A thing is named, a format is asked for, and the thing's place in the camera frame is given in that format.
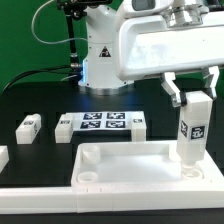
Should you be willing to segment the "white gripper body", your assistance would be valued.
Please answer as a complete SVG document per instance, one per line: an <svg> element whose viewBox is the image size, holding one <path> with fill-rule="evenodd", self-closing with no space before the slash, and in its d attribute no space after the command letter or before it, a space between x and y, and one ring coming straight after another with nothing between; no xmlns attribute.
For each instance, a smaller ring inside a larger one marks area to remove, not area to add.
<svg viewBox="0 0 224 224"><path fill-rule="evenodd" d="M224 13L208 13L199 26L169 28L160 15L125 21L116 37L117 76L154 78L224 65Z"/></svg>

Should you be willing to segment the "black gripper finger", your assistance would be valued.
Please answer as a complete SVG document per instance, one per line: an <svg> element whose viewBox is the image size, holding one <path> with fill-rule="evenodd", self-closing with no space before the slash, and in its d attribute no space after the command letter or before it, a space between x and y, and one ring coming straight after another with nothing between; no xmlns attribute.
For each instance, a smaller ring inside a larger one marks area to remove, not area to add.
<svg viewBox="0 0 224 224"><path fill-rule="evenodd" d="M206 88L215 88L220 72L218 66L204 67L202 69L203 79Z"/></svg>
<svg viewBox="0 0 224 224"><path fill-rule="evenodd" d="M165 72L161 75L161 86L170 95L174 107L186 105L186 94L181 92L175 84L176 75L174 72Z"/></svg>

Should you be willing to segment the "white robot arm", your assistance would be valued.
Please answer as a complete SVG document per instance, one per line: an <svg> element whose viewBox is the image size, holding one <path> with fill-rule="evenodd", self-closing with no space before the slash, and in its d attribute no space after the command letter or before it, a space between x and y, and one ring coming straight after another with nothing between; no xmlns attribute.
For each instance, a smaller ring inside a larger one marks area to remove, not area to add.
<svg viewBox="0 0 224 224"><path fill-rule="evenodd" d="M88 55L82 85L98 93L141 79L160 78L173 105L186 103L174 84L182 73L201 70L215 95L224 66L224 6L204 0L123 0L114 11L87 10Z"/></svg>

